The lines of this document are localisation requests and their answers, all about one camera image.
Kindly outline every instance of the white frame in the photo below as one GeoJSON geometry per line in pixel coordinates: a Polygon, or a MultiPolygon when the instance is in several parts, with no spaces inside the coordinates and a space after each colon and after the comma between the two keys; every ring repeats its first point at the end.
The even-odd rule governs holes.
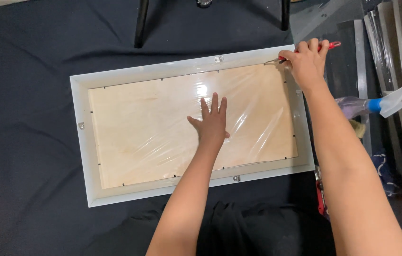
{"type": "MultiPolygon", "coordinates": [[[[70,76],[89,207],[170,194],[180,180],[180,177],[166,178],[102,189],[90,114],[89,89],[262,64],[277,58],[281,50],[292,51],[294,45],[70,76]],[[79,123],[84,123],[83,129],[78,126],[79,123]]],[[[235,183],[237,181],[233,177],[236,175],[240,175],[240,182],[244,182],[315,169],[303,96],[291,74],[285,72],[285,77],[298,157],[215,170],[212,172],[209,187],[235,183]]]]}

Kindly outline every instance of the spray bottle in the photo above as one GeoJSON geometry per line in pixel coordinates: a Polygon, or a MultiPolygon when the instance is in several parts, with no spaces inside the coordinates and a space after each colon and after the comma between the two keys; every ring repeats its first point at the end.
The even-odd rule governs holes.
{"type": "Polygon", "coordinates": [[[347,119],[378,112],[386,118],[402,108],[402,87],[379,99],[359,99],[354,96],[346,96],[335,99],[335,101],[347,119]]]}

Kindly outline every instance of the plastic wrap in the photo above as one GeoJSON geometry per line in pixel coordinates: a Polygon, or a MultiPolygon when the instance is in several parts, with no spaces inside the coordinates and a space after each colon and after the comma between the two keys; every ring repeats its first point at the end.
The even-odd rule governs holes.
{"type": "Polygon", "coordinates": [[[226,96],[227,131],[214,170],[297,156],[284,83],[255,65],[89,90],[102,188],[181,176],[198,147],[187,116],[226,96]]]}

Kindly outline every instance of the hand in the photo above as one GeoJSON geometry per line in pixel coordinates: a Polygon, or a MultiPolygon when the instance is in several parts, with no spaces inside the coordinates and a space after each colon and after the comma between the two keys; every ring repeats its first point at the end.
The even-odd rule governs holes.
{"type": "Polygon", "coordinates": [[[329,50],[329,41],[313,38],[308,42],[302,41],[297,46],[299,53],[290,50],[282,50],[279,56],[286,58],[284,64],[291,69],[295,81],[304,93],[316,90],[313,85],[324,85],[324,65],[326,54],[329,50]]]}
{"type": "Polygon", "coordinates": [[[199,141],[201,143],[208,143],[218,147],[220,150],[221,145],[225,138],[229,138],[230,134],[225,131],[226,129],[226,113],[227,113],[227,98],[221,99],[220,109],[218,108],[218,94],[214,92],[212,95],[212,106],[209,108],[204,100],[201,98],[201,114],[202,121],[194,119],[190,116],[187,117],[188,121],[198,131],[199,141]]]}

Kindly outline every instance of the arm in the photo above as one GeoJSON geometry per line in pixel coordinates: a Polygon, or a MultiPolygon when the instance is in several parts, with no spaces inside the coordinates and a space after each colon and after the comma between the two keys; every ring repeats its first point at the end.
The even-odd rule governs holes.
{"type": "Polygon", "coordinates": [[[224,139],[229,137],[225,131],[226,110],[226,97],[222,98],[219,109],[218,95],[214,93],[211,113],[204,98],[201,99],[202,122],[187,117],[198,131],[198,150],[166,204],[147,256],[195,255],[210,174],[224,139]]]}
{"type": "Polygon", "coordinates": [[[304,91],[339,255],[402,255],[402,230],[376,169],[323,79],[329,42],[281,51],[304,91]]]}

